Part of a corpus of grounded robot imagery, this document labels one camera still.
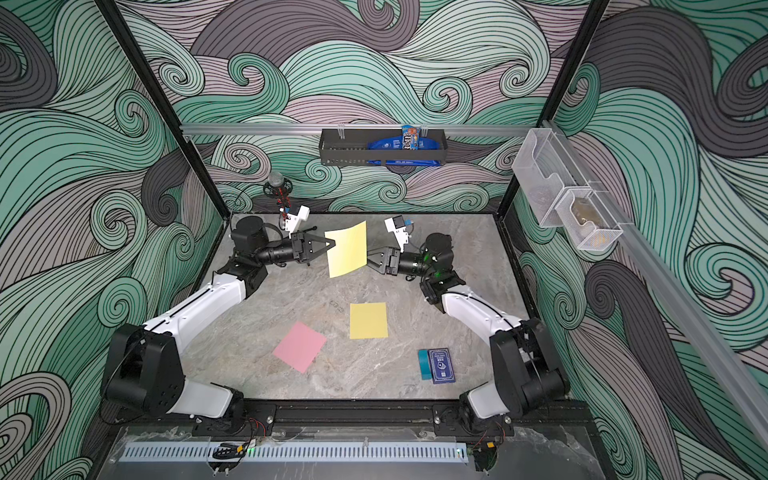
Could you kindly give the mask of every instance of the wave pattern wallpaper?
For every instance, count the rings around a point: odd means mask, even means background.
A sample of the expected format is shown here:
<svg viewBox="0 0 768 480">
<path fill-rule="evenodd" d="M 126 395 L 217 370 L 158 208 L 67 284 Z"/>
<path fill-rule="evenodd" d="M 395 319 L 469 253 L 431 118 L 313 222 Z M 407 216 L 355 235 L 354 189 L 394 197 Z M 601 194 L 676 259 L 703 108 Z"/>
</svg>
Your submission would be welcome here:
<svg viewBox="0 0 768 480">
<path fill-rule="evenodd" d="M 119 0 L 184 123 L 534 125 L 588 0 Z M 198 137 L 237 212 L 496 211 L 521 138 L 450 139 L 440 167 L 326 167 L 318 137 Z"/>
<path fill-rule="evenodd" d="M 0 2 L 0 477 L 85 478 L 112 332 L 219 231 L 143 91 L 92 0 Z"/>
<path fill-rule="evenodd" d="M 768 388 L 768 2 L 612 2 L 556 116 Z M 555 52 L 553 57 L 561 55 Z M 768 454 L 621 247 L 511 234 L 621 478 L 768 478 Z"/>
</svg>

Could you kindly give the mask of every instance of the yellow paper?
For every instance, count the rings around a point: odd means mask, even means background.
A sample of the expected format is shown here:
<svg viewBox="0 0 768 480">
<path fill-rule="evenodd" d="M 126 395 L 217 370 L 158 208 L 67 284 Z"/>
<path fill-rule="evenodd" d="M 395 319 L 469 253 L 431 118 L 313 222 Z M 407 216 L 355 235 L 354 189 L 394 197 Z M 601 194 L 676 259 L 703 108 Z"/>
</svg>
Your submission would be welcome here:
<svg viewBox="0 0 768 480">
<path fill-rule="evenodd" d="M 325 232 L 336 246 L 326 252 L 331 278 L 359 269 L 368 263 L 366 222 L 345 230 Z"/>
<path fill-rule="evenodd" d="M 350 339 L 385 339 L 388 336 L 386 303 L 350 303 Z"/>
</svg>

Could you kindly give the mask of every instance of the ventilation grille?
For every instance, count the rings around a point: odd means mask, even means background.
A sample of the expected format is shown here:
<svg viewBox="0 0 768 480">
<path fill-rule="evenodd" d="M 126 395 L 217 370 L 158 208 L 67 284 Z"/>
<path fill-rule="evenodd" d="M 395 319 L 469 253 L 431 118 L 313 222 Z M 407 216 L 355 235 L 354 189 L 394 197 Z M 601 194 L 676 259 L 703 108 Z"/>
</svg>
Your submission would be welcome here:
<svg viewBox="0 0 768 480">
<path fill-rule="evenodd" d="M 121 462 L 209 462 L 219 443 L 129 442 Z M 454 442 L 287 442 L 251 449 L 243 462 L 466 463 L 467 445 Z"/>
</svg>

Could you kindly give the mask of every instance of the pink paper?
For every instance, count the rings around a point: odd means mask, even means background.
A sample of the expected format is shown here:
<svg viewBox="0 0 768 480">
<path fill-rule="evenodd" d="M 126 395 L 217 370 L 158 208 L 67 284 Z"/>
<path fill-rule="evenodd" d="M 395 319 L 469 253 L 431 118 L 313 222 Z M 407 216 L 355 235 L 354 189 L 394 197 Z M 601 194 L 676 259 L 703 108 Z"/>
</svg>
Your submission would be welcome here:
<svg viewBox="0 0 768 480">
<path fill-rule="evenodd" d="M 326 337 L 322 333 L 296 322 L 272 354 L 304 373 L 325 343 Z"/>
</svg>

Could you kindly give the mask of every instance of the clear plastic container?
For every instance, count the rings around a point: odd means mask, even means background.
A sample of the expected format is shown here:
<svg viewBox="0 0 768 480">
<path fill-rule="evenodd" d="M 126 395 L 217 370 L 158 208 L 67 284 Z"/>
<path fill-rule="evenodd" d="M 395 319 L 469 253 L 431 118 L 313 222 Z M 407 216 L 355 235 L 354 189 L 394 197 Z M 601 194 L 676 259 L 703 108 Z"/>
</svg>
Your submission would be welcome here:
<svg viewBox="0 0 768 480">
<path fill-rule="evenodd" d="M 579 250 L 602 252 L 621 235 L 594 206 L 589 187 L 568 188 L 555 206 L 563 227 Z"/>
<path fill-rule="evenodd" d="M 587 184 L 550 128 L 528 131 L 512 170 L 540 227 L 562 227 L 555 204 L 568 188 Z"/>
</svg>

